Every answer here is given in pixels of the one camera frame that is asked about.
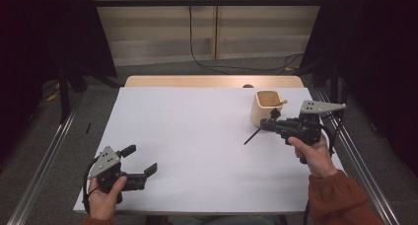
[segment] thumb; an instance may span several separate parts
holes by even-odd
[[[108,194],[109,199],[117,199],[117,195],[123,190],[127,182],[127,178],[125,176],[120,177],[117,181],[113,184],[110,193]]]
[[[289,143],[292,144],[296,150],[300,151],[305,156],[308,156],[312,150],[312,147],[308,146],[304,141],[296,137],[289,137]]]

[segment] red sleeve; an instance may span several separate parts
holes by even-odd
[[[115,225],[115,223],[113,219],[99,220],[99,219],[94,219],[88,216],[83,220],[82,225]]]
[[[368,195],[342,171],[325,179],[310,176],[309,198],[314,224],[383,224]]]

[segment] white table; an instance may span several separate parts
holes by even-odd
[[[250,109],[256,91],[242,88],[125,87],[119,92],[98,154],[130,144],[122,171],[142,173],[157,162],[144,190],[123,192],[120,213],[270,214],[305,210],[308,175],[280,135],[255,132]],[[277,90],[297,117],[305,88]],[[336,167],[342,168],[337,155]],[[74,207],[84,211],[81,197]]]

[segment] gray floor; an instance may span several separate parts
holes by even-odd
[[[251,58],[222,61],[203,61],[206,65],[223,65],[245,68],[270,69],[282,66],[286,58]],[[242,70],[216,68],[228,74],[279,74],[281,70]],[[119,77],[114,80],[124,83],[130,75],[180,75],[221,74],[194,62],[167,63],[146,66],[118,67]],[[108,116],[117,96],[117,90],[86,78],[89,89],[85,93],[70,91],[71,102],[80,106],[75,113],[66,137],[52,158],[51,168],[46,172],[42,187],[35,194],[36,200],[20,224],[78,224],[84,214],[72,211],[81,187],[81,178],[90,160],[96,153]],[[311,77],[303,77],[304,84],[311,87]],[[392,153],[385,138],[370,127],[371,120],[363,112],[355,96],[348,95],[344,125],[357,149],[393,208],[399,224],[415,224],[418,220],[418,180]],[[7,224],[19,200],[30,185],[39,163],[54,139],[60,119],[58,99],[42,100],[35,110],[27,131],[22,135],[16,150],[8,156],[0,174],[0,224]],[[340,144],[336,150],[341,161],[355,179],[356,170]],[[302,224],[301,214],[288,216],[289,224]],[[144,224],[143,216],[118,215],[118,224]]]

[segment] cup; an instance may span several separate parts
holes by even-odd
[[[263,118],[270,118],[270,112],[273,109],[280,112],[286,103],[277,91],[258,91],[255,93],[251,108],[252,123],[259,128]]]

